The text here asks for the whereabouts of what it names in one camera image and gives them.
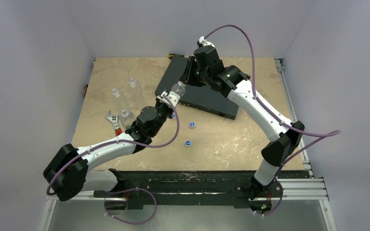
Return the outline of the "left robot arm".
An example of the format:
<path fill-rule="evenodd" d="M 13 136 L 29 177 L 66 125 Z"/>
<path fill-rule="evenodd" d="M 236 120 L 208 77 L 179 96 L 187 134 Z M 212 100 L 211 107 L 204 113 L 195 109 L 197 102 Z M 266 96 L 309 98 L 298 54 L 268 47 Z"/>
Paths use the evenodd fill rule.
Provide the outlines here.
<path fill-rule="evenodd" d="M 114 138 L 84 147 L 74 147 L 70 143 L 63 145 L 43 171 L 49 184 L 46 194 L 67 201 L 79 192 L 89 190 L 88 176 L 97 166 L 144 148 L 161 148 L 172 143 L 178 131 L 164 144 L 152 145 L 152 138 L 167 119 L 177 115 L 180 98 L 177 93 L 164 92 L 156 98 L 155 106 L 143 108 L 132 125 Z"/>

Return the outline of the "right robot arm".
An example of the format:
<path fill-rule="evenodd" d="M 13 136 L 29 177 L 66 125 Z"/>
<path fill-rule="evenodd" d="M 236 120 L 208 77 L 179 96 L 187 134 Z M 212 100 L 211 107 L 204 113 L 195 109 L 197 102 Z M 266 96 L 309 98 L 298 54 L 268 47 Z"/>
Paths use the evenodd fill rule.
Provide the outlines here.
<path fill-rule="evenodd" d="M 299 146 L 304 131 L 301 121 L 292 122 L 279 113 L 256 90 L 251 76 L 238 67 L 224 66 L 212 45 L 199 46 L 188 58 L 180 77 L 184 84 L 202 87 L 208 85 L 243 109 L 262 129 L 269 144 L 261 151 L 262 161 L 251 179 L 251 190 L 262 196 L 270 190 L 284 160 Z"/>

